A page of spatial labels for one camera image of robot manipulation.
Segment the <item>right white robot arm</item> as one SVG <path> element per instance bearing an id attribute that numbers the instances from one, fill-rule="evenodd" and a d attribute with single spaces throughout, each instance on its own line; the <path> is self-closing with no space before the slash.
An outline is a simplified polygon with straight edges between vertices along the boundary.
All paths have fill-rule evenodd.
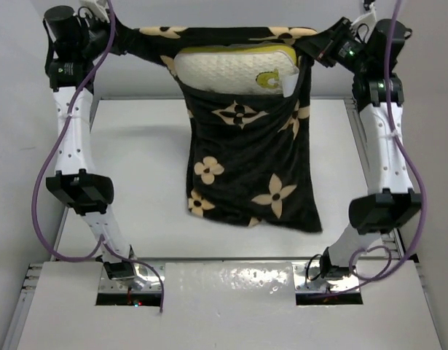
<path id="1" fill-rule="evenodd" d="M 321 65 L 339 64 L 353 73 L 353 99 L 366 139 L 367 194 L 350 202 L 348 226 L 320 256 L 322 279 L 350 275 L 359 255 L 380 235 L 400 228 L 422 208 L 401 151 L 404 88 L 393 71 L 411 35 L 391 19 L 368 24 L 343 17 L 300 44 Z"/>

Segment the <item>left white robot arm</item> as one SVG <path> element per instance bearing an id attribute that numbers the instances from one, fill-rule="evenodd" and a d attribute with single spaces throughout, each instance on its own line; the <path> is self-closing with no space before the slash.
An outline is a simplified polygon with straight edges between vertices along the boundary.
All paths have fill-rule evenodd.
<path id="1" fill-rule="evenodd" d="M 66 5 L 44 13 L 49 42 L 44 70 L 58 118 L 55 174 L 47 177 L 46 188 L 90 227 L 107 276 L 126 284 L 138 276 L 133 249 L 111 207 L 113 182 L 95 170 L 90 142 L 95 73 L 111 52 L 115 14 L 108 1 L 81 1 L 80 7 L 86 15 Z"/>

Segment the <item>cream yellow pillow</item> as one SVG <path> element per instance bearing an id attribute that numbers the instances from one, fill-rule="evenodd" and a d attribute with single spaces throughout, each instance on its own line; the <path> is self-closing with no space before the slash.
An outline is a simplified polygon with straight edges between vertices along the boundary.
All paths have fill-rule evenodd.
<path id="1" fill-rule="evenodd" d="M 235 95 L 293 95 L 300 68 L 285 44 L 189 47 L 173 59 L 178 79 L 202 91 Z"/>

